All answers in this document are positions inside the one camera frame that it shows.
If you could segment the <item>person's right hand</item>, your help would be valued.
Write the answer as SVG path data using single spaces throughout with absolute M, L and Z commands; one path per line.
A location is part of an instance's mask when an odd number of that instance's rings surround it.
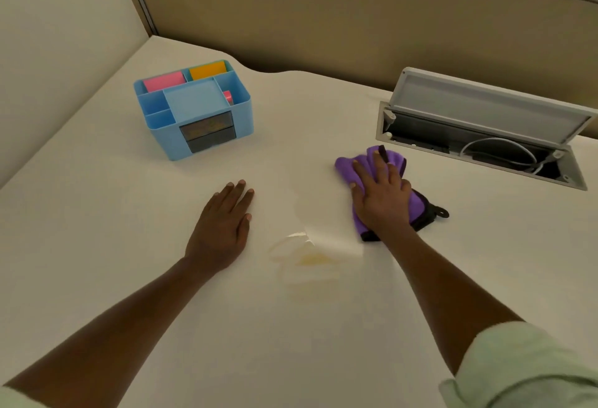
M 409 199 L 403 199 L 400 195 L 402 178 L 398 169 L 387 163 L 388 184 L 378 184 L 376 176 L 371 177 L 358 160 L 354 160 L 353 164 L 365 193 L 363 203 L 353 203 L 363 224 L 383 242 L 413 234 L 409 223 Z

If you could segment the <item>person's left hand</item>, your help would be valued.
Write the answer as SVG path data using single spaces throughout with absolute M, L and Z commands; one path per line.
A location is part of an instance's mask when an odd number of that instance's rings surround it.
M 243 195 L 231 209 L 231 191 L 235 185 L 229 182 L 223 187 L 208 213 L 203 208 L 185 249 L 183 260 L 192 274 L 203 281 L 228 268 L 246 247 L 248 237 L 240 237 L 240 223 L 245 214 L 250 214 L 255 191 L 247 190 L 246 183 Z

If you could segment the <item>purple cleaning cloth black edge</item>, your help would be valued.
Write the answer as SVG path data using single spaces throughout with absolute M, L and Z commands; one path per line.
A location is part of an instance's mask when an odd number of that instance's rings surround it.
M 400 175 L 403 176 L 407 167 L 407 159 L 398 152 L 385 149 L 383 145 L 369 147 L 365 154 L 359 154 L 351 158 L 339 157 L 336 159 L 334 167 L 340 177 L 348 185 L 355 184 L 362 192 L 364 192 L 362 180 L 354 170 L 353 161 L 358 160 L 364 169 L 368 171 L 370 176 L 374 177 L 376 173 L 373 162 L 373 154 L 376 151 L 379 151 L 385 162 L 395 166 Z M 444 208 L 433 205 L 423 194 L 416 190 L 411 191 L 408 201 L 408 211 L 410 226 L 415 231 L 420 231 L 429 226 L 438 217 L 448 218 L 450 216 Z M 379 241 L 378 236 L 369 228 L 367 228 L 359 219 L 355 209 L 352 209 L 352 218 L 356 232 L 359 234 L 359 237 L 363 242 Z

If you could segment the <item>person's right forearm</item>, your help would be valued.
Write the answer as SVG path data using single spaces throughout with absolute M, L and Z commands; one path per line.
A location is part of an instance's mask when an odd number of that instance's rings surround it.
M 523 319 L 430 247 L 408 224 L 377 236 L 407 277 L 445 364 L 456 375 L 476 336 Z

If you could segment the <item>person's left forearm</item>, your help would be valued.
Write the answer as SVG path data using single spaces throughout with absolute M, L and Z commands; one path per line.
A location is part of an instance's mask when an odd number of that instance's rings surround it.
M 183 258 L 4 383 L 2 408 L 117 408 L 164 333 L 219 271 Z

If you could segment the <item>yellowish liquid spill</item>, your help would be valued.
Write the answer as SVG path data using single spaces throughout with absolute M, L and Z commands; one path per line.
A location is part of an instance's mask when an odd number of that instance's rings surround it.
M 282 234 L 266 247 L 284 284 L 330 285 L 362 261 L 363 243 L 347 203 L 300 195 L 287 221 Z

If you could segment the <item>blue plastic desk organizer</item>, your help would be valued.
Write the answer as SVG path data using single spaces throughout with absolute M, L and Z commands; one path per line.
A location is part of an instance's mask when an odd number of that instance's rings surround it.
M 146 126 L 170 161 L 182 160 L 254 132 L 249 91 L 228 60 L 217 61 L 225 61 L 228 72 L 193 81 L 189 69 L 195 66 L 179 69 L 176 71 L 183 72 L 185 84 L 153 93 L 146 92 L 144 79 L 133 84 Z M 233 106 L 225 99 L 222 93 L 225 90 L 231 91 Z

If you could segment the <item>orange sticky note pad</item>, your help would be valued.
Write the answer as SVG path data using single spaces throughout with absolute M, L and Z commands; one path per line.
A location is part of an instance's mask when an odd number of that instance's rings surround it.
M 193 81 L 214 77 L 226 72 L 228 72 L 228 68 L 225 61 L 216 61 L 189 69 L 190 77 Z

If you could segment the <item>pink sticky note pad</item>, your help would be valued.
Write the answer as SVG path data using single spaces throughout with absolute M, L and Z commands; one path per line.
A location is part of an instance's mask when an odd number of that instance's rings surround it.
M 176 87 L 178 85 L 183 85 L 186 82 L 186 77 L 182 71 L 165 73 L 152 78 L 144 79 L 142 81 L 147 93 L 153 93 L 166 88 Z

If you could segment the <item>beige cubicle partition panel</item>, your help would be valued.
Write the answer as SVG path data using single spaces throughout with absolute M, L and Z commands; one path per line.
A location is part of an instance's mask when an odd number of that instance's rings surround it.
M 157 34 L 254 70 L 391 91 L 405 67 L 598 109 L 598 4 L 582 0 L 144 0 Z
M 148 38 L 132 0 L 0 0 L 0 188 Z

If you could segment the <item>light green shirt sleeve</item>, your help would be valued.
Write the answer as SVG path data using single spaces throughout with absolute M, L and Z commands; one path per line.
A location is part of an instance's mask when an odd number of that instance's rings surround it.
M 475 337 L 439 393 L 446 408 L 598 408 L 598 370 L 541 328 L 507 322 Z

